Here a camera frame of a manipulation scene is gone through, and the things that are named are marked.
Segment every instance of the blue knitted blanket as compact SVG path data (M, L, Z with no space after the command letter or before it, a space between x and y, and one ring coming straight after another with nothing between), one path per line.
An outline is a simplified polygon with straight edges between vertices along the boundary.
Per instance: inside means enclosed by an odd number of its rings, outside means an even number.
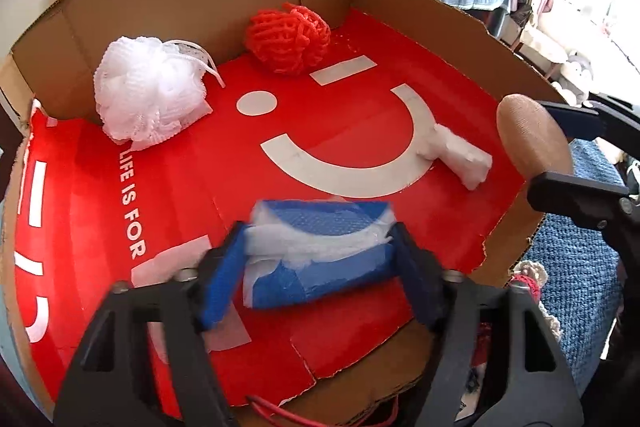
M574 140L571 150L577 176L622 184L595 142ZM560 320L560 346L582 394L598 366L620 302L618 254L600 232L548 214L524 259L542 263L548 272L542 303Z

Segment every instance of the red wire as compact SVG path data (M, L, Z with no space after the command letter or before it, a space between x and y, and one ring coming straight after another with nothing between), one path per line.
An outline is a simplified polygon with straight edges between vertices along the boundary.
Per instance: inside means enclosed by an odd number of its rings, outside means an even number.
M297 423L302 427L334 427L334 426L326 425L324 423L302 418L302 416L293 414L292 412L289 412L283 409L282 407L278 407L277 405L274 405L273 403L268 402L265 399L260 398L259 396L247 396L247 400L249 401L249 404L251 405L252 409L254 409L254 411L258 415L260 415L262 418L267 420L267 422L269 422L275 427L283 427L283 426L281 423L276 422L276 420L274 420L271 417L271 415L269 414L270 412L273 415L280 416L281 418L289 420L293 423ZM377 423L369 427L389 427L393 422L396 421L396 418L398 417L399 409L400 408L398 404L398 397L396 396L396 399L394 400L394 407L391 411L391 415L389 416L389 418L387 418L382 423ZM371 416L371 414L372 412L367 414L364 418L356 422L352 427L359 427L360 425L362 425L367 420L367 418Z

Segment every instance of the white circle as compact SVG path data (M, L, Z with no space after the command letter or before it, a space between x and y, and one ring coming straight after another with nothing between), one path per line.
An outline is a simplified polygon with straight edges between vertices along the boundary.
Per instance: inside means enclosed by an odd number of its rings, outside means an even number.
M269 91L252 91L242 95L236 103L236 109L247 116L260 116L273 111L278 99Z

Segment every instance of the cardboard box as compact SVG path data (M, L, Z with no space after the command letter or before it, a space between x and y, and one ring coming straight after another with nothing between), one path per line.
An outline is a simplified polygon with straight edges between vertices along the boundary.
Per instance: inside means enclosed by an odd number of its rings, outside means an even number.
M0 87L23 121L28 117L26 98L32 92L50 117L98 122L92 75L111 41L122 35L188 39L203 45L220 65L244 52L242 38L250 16L284 2L309 7L332 28L339 28L351 10L368 14L443 59L496 101L522 92L560 102L558 93L489 36L481 23L436 0L59 0L16 42L0 70ZM23 369L36 395L50 408L15 292L14 232L22 154L16 158L4 208L2 286ZM504 284L541 218L529 208L523 192L517 195L487 237L486 259L472 278ZM346 422L414 382L430 346L430 334L411 322L360 362L318 381L287 407L330 425ZM261 423L242 409L238 418L246 425Z

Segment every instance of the white rectangle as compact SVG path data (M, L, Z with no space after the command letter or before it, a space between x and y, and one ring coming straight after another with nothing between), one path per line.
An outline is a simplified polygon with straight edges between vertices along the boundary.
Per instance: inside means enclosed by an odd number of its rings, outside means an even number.
M47 164L36 161L31 182L31 201L29 203L29 224L32 227L42 226L42 193L44 192L44 174Z
M342 78L345 78L347 76L351 76L352 74L369 70L376 65L377 64L369 57L360 55L360 57L352 58L351 60L338 62L333 66L324 68L324 70L315 71L314 73L311 73L311 78L313 78L321 86L326 86L327 84L337 82L338 80L341 80Z

